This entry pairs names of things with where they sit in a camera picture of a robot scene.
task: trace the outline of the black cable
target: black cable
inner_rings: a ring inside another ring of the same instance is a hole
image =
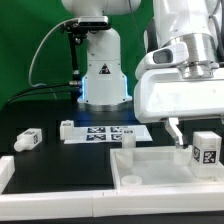
[[[64,84],[56,84],[56,85],[47,85],[47,86],[33,87],[33,88],[25,89],[25,90],[23,90],[21,92],[18,92],[13,97],[20,96],[20,95],[23,95],[25,93],[32,92],[32,91],[37,91],[37,90],[42,90],[42,89],[58,88],[58,87],[65,87],[65,86],[69,86],[69,84],[68,83],[64,83]]]
[[[139,42],[139,46],[140,46],[140,48],[141,48],[141,50],[143,52],[143,55],[145,56],[146,55],[146,51],[145,51],[144,46],[142,45],[141,38],[140,38],[140,35],[139,35],[139,32],[138,32],[138,26],[137,26],[135,15],[134,15],[134,12],[133,12],[133,9],[132,9],[131,0],[128,0],[128,3],[129,3],[130,11],[131,11],[133,25],[134,25],[134,28],[135,28],[136,38],[137,38],[137,40]]]
[[[34,96],[34,95],[44,95],[44,94],[52,94],[52,93],[70,93],[68,90],[63,90],[63,91],[53,91],[53,92],[42,92],[42,93],[30,93],[30,94],[22,94],[18,96],[14,96],[13,98],[9,99],[7,103],[3,106],[3,108],[8,107],[10,103],[13,101],[22,98],[22,97],[27,97],[27,96]]]

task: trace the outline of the white cube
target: white cube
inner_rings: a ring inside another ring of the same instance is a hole
[[[195,132],[191,169],[196,177],[215,177],[222,138],[211,131]]]

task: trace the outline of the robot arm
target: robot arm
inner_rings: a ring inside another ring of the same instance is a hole
[[[130,2],[133,10],[136,10],[141,0],[130,0]],[[129,0],[62,0],[62,3],[76,17],[130,13]]]
[[[164,121],[176,145],[183,147],[184,141],[176,129],[178,119],[215,118],[224,114],[224,71],[217,63],[217,24],[209,21],[211,14],[215,14],[212,16],[221,27],[222,7],[217,0],[199,0],[197,4],[194,0],[153,3],[159,50],[149,53],[136,70],[139,82],[135,88],[135,115],[142,123]],[[158,65],[152,60],[155,53],[180,43],[187,46],[189,57],[185,57],[185,51],[182,54],[185,61]]]

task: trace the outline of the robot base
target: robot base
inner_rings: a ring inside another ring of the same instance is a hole
[[[88,103],[80,103],[78,104],[80,109],[91,110],[91,111],[118,111],[127,108],[133,107],[133,101],[125,101],[123,103],[117,105],[92,105]]]

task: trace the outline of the white block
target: white block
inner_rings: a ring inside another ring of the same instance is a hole
[[[0,160],[0,194],[4,191],[14,172],[14,157],[3,156]]]
[[[17,142],[14,148],[17,152],[23,150],[32,150],[42,142],[42,131],[41,129],[30,128],[17,136]]]
[[[191,169],[196,177],[210,178],[218,174],[222,138],[213,132],[195,132]]]
[[[92,191],[0,195],[0,221],[92,216]]]
[[[122,130],[122,148],[135,148],[136,134],[134,128],[124,128]]]
[[[61,140],[72,139],[74,137],[74,121],[62,121],[60,126]]]

